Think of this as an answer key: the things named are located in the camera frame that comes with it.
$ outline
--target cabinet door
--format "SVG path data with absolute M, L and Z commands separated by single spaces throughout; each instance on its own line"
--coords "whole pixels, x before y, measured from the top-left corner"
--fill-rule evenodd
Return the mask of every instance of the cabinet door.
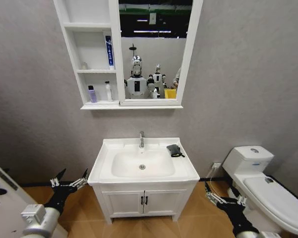
M 144 212 L 144 191 L 102 192 L 110 217 L 138 216 Z
M 176 214 L 185 192 L 185 189 L 145 191 L 144 214 L 152 216 Z

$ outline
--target white door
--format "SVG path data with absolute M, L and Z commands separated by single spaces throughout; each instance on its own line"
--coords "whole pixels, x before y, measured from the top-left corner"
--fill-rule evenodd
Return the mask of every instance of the white door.
M 145 191 L 144 214 L 150 216 L 176 214 L 185 192 L 185 189 Z
M 102 192 L 110 217 L 133 217 L 144 212 L 144 191 Z
M 20 213 L 28 204 L 36 202 L 1 168 L 0 188 L 7 191 L 6 194 L 0 196 L 0 238 L 19 238 L 26 225 Z M 58 225 L 53 237 L 65 238 L 67 232 Z

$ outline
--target purple bottle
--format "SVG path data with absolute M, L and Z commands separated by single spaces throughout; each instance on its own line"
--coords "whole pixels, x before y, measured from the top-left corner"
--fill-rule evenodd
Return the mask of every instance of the purple bottle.
M 93 85 L 88 86 L 88 94 L 89 94 L 89 97 L 90 97 L 90 102 L 96 103 L 97 98 L 96 98 L 96 94 L 95 94 L 95 90 L 94 90 Z

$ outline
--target wooden floor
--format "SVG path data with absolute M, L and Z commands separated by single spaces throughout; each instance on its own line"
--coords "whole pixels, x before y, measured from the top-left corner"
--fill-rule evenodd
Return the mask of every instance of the wooden floor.
M 212 182 L 227 196 L 225 182 Z M 50 187 L 24 188 L 38 203 L 52 195 Z M 204 183 L 194 188 L 178 222 L 171 217 L 119 218 L 107 225 L 90 186 L 71 194 L 59 219 L 70 238 L 233 238 L 232 225 L 223 211 L 206 197 Z

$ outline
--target toilet seat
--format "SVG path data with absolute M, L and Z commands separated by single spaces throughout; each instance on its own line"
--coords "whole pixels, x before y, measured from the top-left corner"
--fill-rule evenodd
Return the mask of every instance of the toilet seat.
M 243 183 L 272 214 L 298 229 L 298 199 L 269 177 L 246 178 Z

